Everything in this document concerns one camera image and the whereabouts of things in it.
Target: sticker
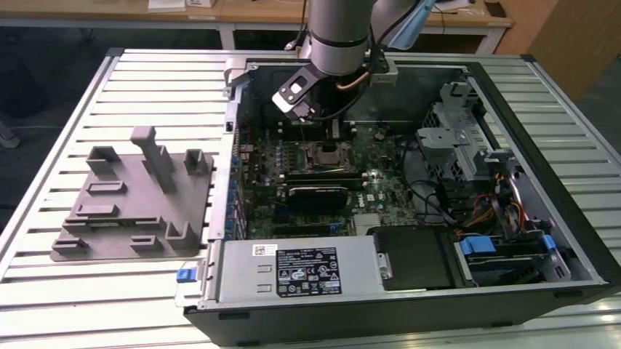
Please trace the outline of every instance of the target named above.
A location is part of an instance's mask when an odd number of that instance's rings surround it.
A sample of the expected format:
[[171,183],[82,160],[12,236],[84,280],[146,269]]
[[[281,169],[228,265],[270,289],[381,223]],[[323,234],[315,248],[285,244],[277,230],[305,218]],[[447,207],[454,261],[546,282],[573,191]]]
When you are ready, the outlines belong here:
[[215,20],[214,16],[187,16],[188,20]]
[[275,275],[279,285],[277,293],[282,298],[342,293],[335,247],[275,249],[275,255]]
[[279,249],[279,245],[252,245],[252,256],[275,256],[275,251]]

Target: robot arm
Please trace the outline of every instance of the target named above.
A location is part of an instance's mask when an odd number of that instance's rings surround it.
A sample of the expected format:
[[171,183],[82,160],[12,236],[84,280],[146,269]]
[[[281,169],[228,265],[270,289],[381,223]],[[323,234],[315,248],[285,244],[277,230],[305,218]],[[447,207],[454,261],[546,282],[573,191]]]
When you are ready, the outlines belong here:
[[371,16],[375,30],[385,32],[379,38],[383,41],[419,3],[421,0],[311,0],[310,64],[297,71],[271,99],[291,119],[327,121],[345,114],[363,94],[365,81],[377,73],[374,61],[382,56],[381,42],[374,43],[370,36]]

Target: white table leg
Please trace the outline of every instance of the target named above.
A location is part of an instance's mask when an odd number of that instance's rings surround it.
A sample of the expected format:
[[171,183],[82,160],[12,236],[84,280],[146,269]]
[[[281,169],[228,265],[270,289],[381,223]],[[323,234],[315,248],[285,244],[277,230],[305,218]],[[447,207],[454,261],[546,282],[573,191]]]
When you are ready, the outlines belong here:
[[219,23],[218,31],[220,32],[222,49],[235,49],[235,24]]
[[502,39],[506,28],[489,28],[488,35],[481,40],[481,45],[478,45],[477,55],[493,55],[496,47]]

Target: floor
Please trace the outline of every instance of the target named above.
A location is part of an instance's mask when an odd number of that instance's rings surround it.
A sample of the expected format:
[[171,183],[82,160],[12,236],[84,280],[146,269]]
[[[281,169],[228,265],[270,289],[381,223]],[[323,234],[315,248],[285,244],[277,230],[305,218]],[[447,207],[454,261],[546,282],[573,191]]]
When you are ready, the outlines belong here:
[[[281,49],[295,33],[246,32],[240,49]],[[110,47],[219,49],[214,31],[96,30],[94,40],[78,29],[11,28],[0,33],[0,52],[16,53],[44,87],[48,107],[25,119],[0,114],[21,139],[17,149],[0,148],[0,231],[37,173]],[[578,106],[621,151],[621,60],[617,60]]]

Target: orange wire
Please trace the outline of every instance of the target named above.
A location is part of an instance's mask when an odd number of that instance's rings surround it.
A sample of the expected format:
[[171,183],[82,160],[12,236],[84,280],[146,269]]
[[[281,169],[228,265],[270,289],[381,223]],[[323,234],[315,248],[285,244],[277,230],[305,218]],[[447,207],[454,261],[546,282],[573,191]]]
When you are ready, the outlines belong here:
[[371,73],[369,71],[365,71],[365,73],[361,76],[358,76],[358,79],[351,81],[347,85],[337,84],[337,89],[339,91],[350,91],[355,86],[362,84],[362,81],[365,81],[370,75]]

